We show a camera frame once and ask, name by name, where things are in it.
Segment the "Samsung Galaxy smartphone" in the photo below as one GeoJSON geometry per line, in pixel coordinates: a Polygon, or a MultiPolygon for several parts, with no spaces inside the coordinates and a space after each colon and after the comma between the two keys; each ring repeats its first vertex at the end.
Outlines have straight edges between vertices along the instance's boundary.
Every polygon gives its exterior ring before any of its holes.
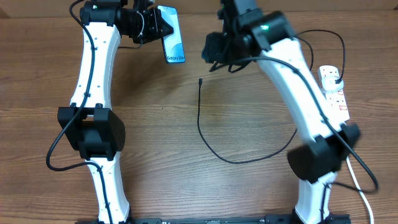
{"type": "Polygon", "coordinates": [[[163,20],[173,28],[173,32],[162,38],[165,61],[167,63],[185,63],[182,35],[176,8],[157,6],[163,20]]]}

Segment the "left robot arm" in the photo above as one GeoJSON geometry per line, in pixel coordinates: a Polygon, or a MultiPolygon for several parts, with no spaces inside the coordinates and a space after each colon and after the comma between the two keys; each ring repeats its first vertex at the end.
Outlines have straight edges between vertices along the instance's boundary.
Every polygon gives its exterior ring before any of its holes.
{"type": "Polygon", "coordinates": [[[98,200],[95,223],[134,223],[121,175],[121,151],[126,129],[111,105],[111,83],[116,53],[121,38],[127,36],[137,48],[160,39],[164,53],[179,34],[178,12],[170,6],[155,6],[153,1],[85,1],[80,14],[72,18],[83,29],[83,55],[80,74],[70,104],[60,107],[57,119],[62,127],[46,157],[65,136],[83,162],[64,170],[87,166],[98,200]]]}

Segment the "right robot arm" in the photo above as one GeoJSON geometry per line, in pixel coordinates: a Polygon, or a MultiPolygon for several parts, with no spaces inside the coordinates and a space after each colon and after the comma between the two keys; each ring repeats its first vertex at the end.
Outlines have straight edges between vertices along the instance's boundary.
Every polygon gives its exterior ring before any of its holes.
{"type": "Polygon", "coordinates": [[[357,125],[338,117],[316,83],[293,27],[279,11],[264,14],[255,1],[222,0],[221,32],[207,35],[203,59],[213,70],[255,61],[287,105],[303,144],[287,155],[299,179],[290,215],[267,215],[266,223],[349,223],[328,209],[331,186],[359,140],[357,125]]]}

